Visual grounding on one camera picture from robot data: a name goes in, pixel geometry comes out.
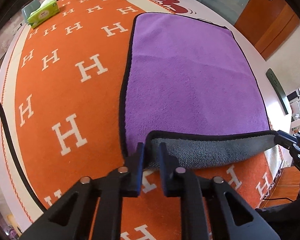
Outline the purple grey towel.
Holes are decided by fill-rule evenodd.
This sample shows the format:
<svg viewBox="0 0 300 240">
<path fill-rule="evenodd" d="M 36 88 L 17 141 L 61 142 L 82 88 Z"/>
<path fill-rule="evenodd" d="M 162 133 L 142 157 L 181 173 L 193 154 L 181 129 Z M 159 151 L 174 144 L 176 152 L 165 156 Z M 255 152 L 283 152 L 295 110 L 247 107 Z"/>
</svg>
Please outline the purple grey towel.
<svg viewBox="0 0 300 240">
<path fill-rule="evenodd" d="M 133 20 L 122 80 L 119 132 L 124 158 L 159 146 L 185 168 L 247 160 L 275 146 L 256 77 L 233 33 L 203 20 L 145 12 Z"/>
</svg>

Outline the orange H-pattern table runner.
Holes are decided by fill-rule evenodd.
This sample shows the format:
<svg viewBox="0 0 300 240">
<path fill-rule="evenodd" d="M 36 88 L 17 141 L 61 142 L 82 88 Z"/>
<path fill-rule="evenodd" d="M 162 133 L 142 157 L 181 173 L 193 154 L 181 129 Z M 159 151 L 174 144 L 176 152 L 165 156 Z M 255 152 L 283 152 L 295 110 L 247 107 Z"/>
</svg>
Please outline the orange H-pattern table runner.
<svg viewBox="0 0 300 240">
<path fill-rule="evenodd" d="M 232 31 L 251 63 L 267 110 L 275 111 L 274 91 L 264 73 L 265 60 L 250 42 L 224 18 L 195 0 L 177 0 L 187 9 L 185 16 L 200 18 Z M 126 63 L 126 33 L 99 38 L 98 16 L 110 24 L 132 25 L 132 16 L 141 12 L 172 12 L 150 0 L 61 0 L 61 12 L 36 30 L 25 26 L 17 31 L 0 71 L 0 101 L 7 116 L 16 155 L 26 179 L 45 208 L 54 204 L 82 176 L 102 177 L 123 164 L 119 156 L 119 92 Z M 108 71 L 98 75 L 96 68 L 83 78 L 76 63 L 101 54 Z M 64 139 L 70 153 L 61 155 L 61 144 L 52 127 L 60 124 L 61 134 L 74 122 L 87 144 L 77 148 L 74 134 Z M 0 186 L 7 205 L 21 231 L 42 215 L 25 189 L 8 150 L 1 125 Z M 208 178 L 224 176 L 249 204 L 258 207 L 281 165 L 281 150 L 259 153 L 246 161 L 196 171 Z M 141 196 L 123 200 L 120 239 L 181 239 L 178 200 L 159 192 L 159 173 L 145 171 Z"/>
</svg>

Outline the teal electric kettle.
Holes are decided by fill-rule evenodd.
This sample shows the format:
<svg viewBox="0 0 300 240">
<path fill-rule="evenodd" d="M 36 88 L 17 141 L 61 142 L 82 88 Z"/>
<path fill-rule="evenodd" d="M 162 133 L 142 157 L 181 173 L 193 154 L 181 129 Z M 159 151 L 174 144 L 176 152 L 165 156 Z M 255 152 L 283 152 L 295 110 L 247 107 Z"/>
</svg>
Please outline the teal electric kettle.
<svg viewBox="0 0 300 240">
<path fill-rule="evenodd" d="M 27 5 L 22 7 L 21 13 L 26 24 L 29 23 L 28 18 L 30 17 L 30 14 L 39 9 L 40 5 L 41 3 L 39 0 L 32 0 L 31 2 L 27 3 Z"/>
</svg>

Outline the dark green smartphone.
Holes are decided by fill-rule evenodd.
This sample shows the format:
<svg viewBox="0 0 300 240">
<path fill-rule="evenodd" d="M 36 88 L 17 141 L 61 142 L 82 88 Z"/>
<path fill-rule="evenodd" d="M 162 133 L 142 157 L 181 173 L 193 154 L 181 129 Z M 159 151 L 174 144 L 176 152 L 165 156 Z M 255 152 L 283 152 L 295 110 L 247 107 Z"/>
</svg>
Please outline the dark green smartphone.
<svg viewBox="0 0 300 240">
<path fill-rule="evenodd" d="M 272 85 L 273 89 L 275 90 L 275 93 L 277 94 L 277 97 L 279 98 L 279 101 L 282 105 L 283 111 L 285 115 L 289 113 L 290 104 L 288 101 L 288 98 L 285 94 L 285 91 L 283 90 L 281 83 L 277 79 L 275 73 L 271 68 L 269 68 L 266 72 L 266 77 L 268 78 L 270 84 Z"/>
</svg>

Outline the green tissue box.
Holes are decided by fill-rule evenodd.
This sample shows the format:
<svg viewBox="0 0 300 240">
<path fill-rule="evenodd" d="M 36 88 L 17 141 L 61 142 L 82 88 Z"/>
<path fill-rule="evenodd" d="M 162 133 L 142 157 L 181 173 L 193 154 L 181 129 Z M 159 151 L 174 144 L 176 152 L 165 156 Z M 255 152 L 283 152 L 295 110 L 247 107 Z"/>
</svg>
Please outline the green tissue box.
<svg viewBox="0 0 300 240">
<path fill-rule="evenodd" d="M 30 25 L 32 29 L 36 29 L 43 22 L 58 14 L 60 8 L 57 1 L 58 0 L 44 0 L 38 9 L 32 11 L 27 17 L 28 25 Z"/>
</svg>

